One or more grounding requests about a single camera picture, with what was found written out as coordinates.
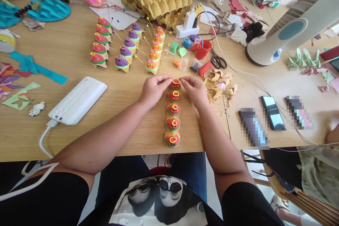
white fan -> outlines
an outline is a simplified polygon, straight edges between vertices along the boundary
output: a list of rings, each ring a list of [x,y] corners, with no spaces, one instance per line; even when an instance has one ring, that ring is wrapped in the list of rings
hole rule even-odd
[[[282,50],[294,50],[339,19],[339,0],[298,0],[263,36],[246,47],[248,60],[257,66],[277,61]]]

jeans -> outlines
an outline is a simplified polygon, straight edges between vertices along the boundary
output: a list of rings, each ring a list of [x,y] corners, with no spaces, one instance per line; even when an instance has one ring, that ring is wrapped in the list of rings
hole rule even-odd
[[[184,180],[207,203],[205,152],[173,154],[167,175]],[[115,157],[101,172],[95,207],[128,188],[130,182],[151,173],[141,155]]]

graphic t-shirt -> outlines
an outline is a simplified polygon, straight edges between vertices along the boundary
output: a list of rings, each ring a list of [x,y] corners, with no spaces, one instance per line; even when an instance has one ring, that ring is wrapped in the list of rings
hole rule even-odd
[[[15,190],[40,178],[29,179]],[[0,202],[1,224],[76,226],[88,192],[81,177],[52,172],[36,188]],[[133,181],[122,193],[107,197],[79,225],[205,226],[243,225],[249,221],[252,225],[284,225],[261,191],[250,183],[231,185],[223,195],[221,208],[224,220],[184,181],[153,176]]]

floor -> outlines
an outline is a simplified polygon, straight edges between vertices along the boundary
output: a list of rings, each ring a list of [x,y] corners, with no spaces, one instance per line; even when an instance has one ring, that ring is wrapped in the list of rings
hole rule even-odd
[[[247,154],[250,154],[250,155],[259,154],[258,150],[244,150],[244,152],[247,153]],[[166,157],[167,157],[167,155],[165,155],[165,154],[160,155],[159,166],[164,166],[164,162],[165,162]],[[158,159],[158,155],[147,155],[144,158],[147,166],[150,169],[157,167],[157,159]],[[248,168],[249,168],[251,175],[254,178],[267,180],[267,177],[260,176],[256,173],[252,172],[252,170],[253,170],[253,171],[260,173],[260,169],[263,169],[263,166],[261,164],[259,164],[259,163],[247,163],[247,165],[248,165]],[[216,214],[218,214],[222,218],[221,207],[220,207],[218,195],[216,193],[216,188],[215,188],[214,173],[213,173],[213,170],[211,168],[211,165],[208,162],[207,157],[206,157],[206,175],[207,175],[207,202],[208,202],[208,205],[216,212]],[[88,197],[87,203],[86,203],[84,210],[81,214],[79,222],[81,222],[84,218],[86,218],[86,216],[94,209],[95,199],[96,199],[96,196],[97,196],[97,191],[98,191],[98,186],[99,186],[99,179],[100,179],[100,173],[95,176],[95,181],[94,181],[92,191],[91,191],[91,193]],[[271,202],[272,197],[274,195],[273,189],[271,187],[262,186],[262,185],[258,185],[258,187],[262,191],[262,193],[264,194],[264,197],[267,199],[267,201]],[[299,214],[299,215],[304,214],[304,212],[302,210],[300,210],[298,207],[296,207],[292,203],[290,203],[289,209],[292,213]]]

charging cable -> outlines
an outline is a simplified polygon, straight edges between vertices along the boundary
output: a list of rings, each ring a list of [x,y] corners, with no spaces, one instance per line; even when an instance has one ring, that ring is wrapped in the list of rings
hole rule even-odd
[[[46,169],[46,168],[49,168],[49,169],[45,172],[44,175],[42,175],[42,177],[36,183],[34,183],[34,184],[30,185],[30,186],[27,186],[27,187],[25,187],[23,189],[20,189],[20,190],[14,191],[14,192],[10,192],[10,193],[7,193],[7,194],[4,194],[4,195],[0,196],[0,202],[4,201],[4,200],[7,200],[9,198],[15,197],[15,196],[17,196],[19,194],[22,194],[24,192],[27,192],[29,190],[32,190],[33,188],[36,188],[39,184],[41,184],[48,177],[48,175],[52,172],[52,170],[56,166],[58,166],[58,165],[59,165],[59,163],[56,162],[56,163],[48,164],[48,165],[45,165],[45,166],[42,166],[42,167],[38,168],[36,171],[34,171],[32,173],[32,175],[34,173],[36,173],[37,171],[39,171],[39,170],[43,170],[43,169]]]
[[[45,137],[46,133],[53,127],[55,127],[56,125],[58,124],[58,121],[54,120],[54,119],[51,119],[48,124],[47,124],[47,128],[46,130],[44,131],[44,133],[41,135],[41,138],[39,140],[39,147],[40,149],[49,157],[49,158],[53,158],[53,156],[47,152],[47,150],[43,147],[42,145],[42,141],[43,141],[43,138]]]
[[[203,8],[203,10],[204,10],[204,12],[206,13],[206,16],[207,16],[207,18],[208,18],[208,21],[210,22],[210,24],[212,24],[212,22],[211,22],[211,20],[210,20],[210,18],[209,18],[209,16],[208,16],[207,11],[205,10],[204,6],[203,6],[201,3],[199,3],[199,2],[197,2],[197,3],[195,3],[195,4],[198,4],[198,5],[200,5],[200,6]],[[226,59],[226,57],[225,57],[223,51],[222,51],[221,48],[220,48],[219,41],[218,41],[218,37],[216,36],[217,34],[216,34],[215,30],[214,30],[214,29],[212,29],[212,30],[213,30],[213,32],[214,32],[215,40],[216,40],[216,42],[217,42],[217,44],[218,44],[219,50],[220,50],[222,56],[224,57],[225,61],[227,62],[227,64],[231,67],[231,69],[234,70],[234,71],[237,71],[237,72],[240,72],[240,73],[244,73],[244,74],[247,74],[247,75],[250,75],[250,76],[253,76],[253,77],[257,78],[257,79],[259,80],[260,84],[262,85],[262,87],[265,89],[266,93],[267,93],[269,96],[272,97],[272,95],[268,92],[268,90],[267,90],[267,88],[265,87],[265,85],[261,82],[261,80],[260,80],[257,76],[255,76],[254,74],[251,74],[251,73],[248,73],[248,72],[244,72],[244,71],[240,71],[240,70],[238,70],[238,69],[233,68],[233,66],[232,66],[232,65],[229,63],[229,61]],[[285,109],[285,108],[284,108],[283,106],[281,106],[279,103],[276,102],[276,104],[279,105],[284,111],[287,112],[287,109]],[[296,130],[296,131],[297,131],[297,133],[300,135],[300,137],[303,138],[305,141],[307,141],[307,142],[312,143],[313,145],[315,145],[315,147],[313,147],[313,148],[304,149],[304,150],[299,150],[299,151],[309,151],[309,150],[313,150],[313,149],[318,148],[318,147],[325,147],[325,146],[331,146],[331,145],[339,144],[339,142],[336,142],[336,143],[330,143],[330,144],[318,145],[317,143],[311,141],[310,139],[308,139],[307,137],[305,137],[304,135],[302,135],[302,134],[300,133],[299,130]],[[298,152],[298,151],[288,151],[288,150],[281,149],[281,148],[278,148],[278,149],[283,150],[283,151],[286,151],[286,152]]]

